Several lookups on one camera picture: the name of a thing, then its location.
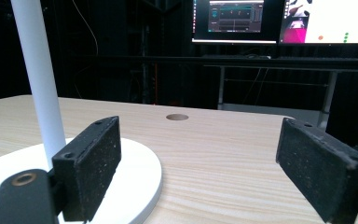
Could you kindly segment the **dark desk with metal legs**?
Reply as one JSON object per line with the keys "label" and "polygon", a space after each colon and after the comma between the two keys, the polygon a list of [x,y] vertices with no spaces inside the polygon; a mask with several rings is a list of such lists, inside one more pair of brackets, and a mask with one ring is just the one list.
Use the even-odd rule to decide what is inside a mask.
{"label": "dark desk with metal legs", "polygon": [[[256,58],[245,58],[243,56],[216,56],[205,57],[152,57],[155,63],[177,63],[177,64],[200,64],[203,66],[218,67],[220,69],[219,93],[217,108],[219,110],[233,109],[235,106],[240,111],[255,113],[291,113],[299,118],[311,117],[314,123],[325,130],[330,117],[330,107],[333,101],[334,91],[337,83],[337,76],[340,73],[358,73],[358,59],[346,58],[307,58],[307,57],[279,57],[270,59],[267,56]],[[323,106],[319,111],[300,109],[283,109],[278,107],[265,107],[256,105],[234,105],[224,103],[224,80],[228,68],[258,68],[268,70],[297,70],[297,71],[319,71],[328,72],[328,84],[324,94]]]}

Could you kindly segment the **computer monitor with white window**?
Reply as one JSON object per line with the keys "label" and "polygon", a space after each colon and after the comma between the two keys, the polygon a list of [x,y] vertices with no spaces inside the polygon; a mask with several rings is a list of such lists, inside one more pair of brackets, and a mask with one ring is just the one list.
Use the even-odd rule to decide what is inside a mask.
{"label": "computer monitor with white window", "polygon": [[285,0],[280,44],[358,44],[358,0]]}

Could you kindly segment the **computer monitor with dark window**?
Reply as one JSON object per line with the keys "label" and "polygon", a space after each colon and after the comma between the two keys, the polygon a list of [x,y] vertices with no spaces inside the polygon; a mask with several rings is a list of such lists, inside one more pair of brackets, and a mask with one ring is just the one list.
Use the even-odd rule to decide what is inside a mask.
{"label": "computer monitor with dark window", "polygon": [[194,0],[192,42],[274,45],[284,0]]}

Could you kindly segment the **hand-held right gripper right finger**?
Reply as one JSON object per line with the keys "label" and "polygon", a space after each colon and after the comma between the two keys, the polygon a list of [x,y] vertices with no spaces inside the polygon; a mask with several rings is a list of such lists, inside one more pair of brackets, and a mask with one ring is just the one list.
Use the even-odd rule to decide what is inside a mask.
{"label": "hand-held right gripper right finger", "polygon": [[276,162],[324,222],[355,222],[358,150],[306,122],[285,118]]}

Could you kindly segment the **white lamp stand with round base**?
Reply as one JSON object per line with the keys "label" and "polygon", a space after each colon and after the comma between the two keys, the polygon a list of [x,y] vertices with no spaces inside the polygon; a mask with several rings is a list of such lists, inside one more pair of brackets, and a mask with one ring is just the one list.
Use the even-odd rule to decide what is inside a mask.
{"label": "white lamp stand with round base", "polygon": [[[47,169],[31,169],[16,159],[17,171],[0,181],[0,224],[59,224],[65,221],[64,184],[54,176],[52,157],[70,141],[62,116],[40,0],[10,0],[34,98]],[[121,138],[121,161],[92,221],[82,224],[142,224],[162,189],[162,167],[148,147]]]}

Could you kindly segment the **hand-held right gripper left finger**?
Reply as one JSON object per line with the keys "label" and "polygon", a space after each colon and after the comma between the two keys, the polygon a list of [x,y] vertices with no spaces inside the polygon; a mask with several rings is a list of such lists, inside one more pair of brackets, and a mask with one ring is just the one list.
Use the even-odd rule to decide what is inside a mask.
{"label": "hand-held right gripper left finger", "polygon": [[52,157],[65,221],[92,221],[121,161],[119,116],[94,121]]}

